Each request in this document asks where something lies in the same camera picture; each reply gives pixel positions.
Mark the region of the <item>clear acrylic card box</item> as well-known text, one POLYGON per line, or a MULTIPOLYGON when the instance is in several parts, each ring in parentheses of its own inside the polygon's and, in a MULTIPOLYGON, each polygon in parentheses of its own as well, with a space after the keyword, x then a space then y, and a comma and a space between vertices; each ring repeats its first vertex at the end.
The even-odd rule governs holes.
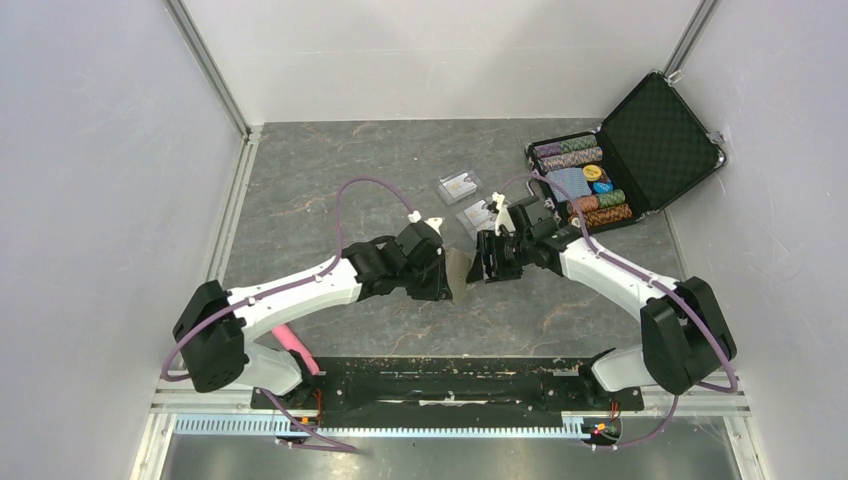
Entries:
POLYGON ((478 175, 473 170, 464 170, 439 178, 437 191, 447 205, 453 205, 474 194, 480 186, 478 175))
POLYGON ((456 214, 457 220, 472 240, 475 240, 481 231, 495 230, 497 214, 488 208, 489 203, 488 199, 478 200, 456 214))

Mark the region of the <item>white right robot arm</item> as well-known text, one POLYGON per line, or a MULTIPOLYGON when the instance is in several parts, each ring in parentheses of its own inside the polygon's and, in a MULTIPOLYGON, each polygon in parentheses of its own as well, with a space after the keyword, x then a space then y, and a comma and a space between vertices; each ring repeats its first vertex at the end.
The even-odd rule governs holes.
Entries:
POLYGON ((737 390, 730 364, 737 347, 706 281, 647 270, 579 227, 558 226, 536 197, 507 203, 495 193, 486 208, 493 222, 477 234, 468 282, 517 280, 534 265, 593 289, 639 323, 640 344, 602 352, 583 370, 577 392, 585 405, 602 408, 619 391, 647 385, 682 395, 707 387, 719 370, 728 376, 723 391, 737 390))

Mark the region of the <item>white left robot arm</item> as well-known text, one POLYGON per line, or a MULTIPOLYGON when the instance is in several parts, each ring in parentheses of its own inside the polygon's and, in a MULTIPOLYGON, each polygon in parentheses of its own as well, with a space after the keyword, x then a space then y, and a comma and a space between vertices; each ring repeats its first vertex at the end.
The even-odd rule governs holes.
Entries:
POLYGON ((290 407, 306 405, 314 381, 298 354, 257 344, 278 326, 321 310, 403 289, 426 301, 450 298, 440 217, 408 224, 398 235, 357 242, 311 269, 226 291, 217 280, 194 291, 172 329, 182 374, 198 393, 233 383, 268 390, 290 407))

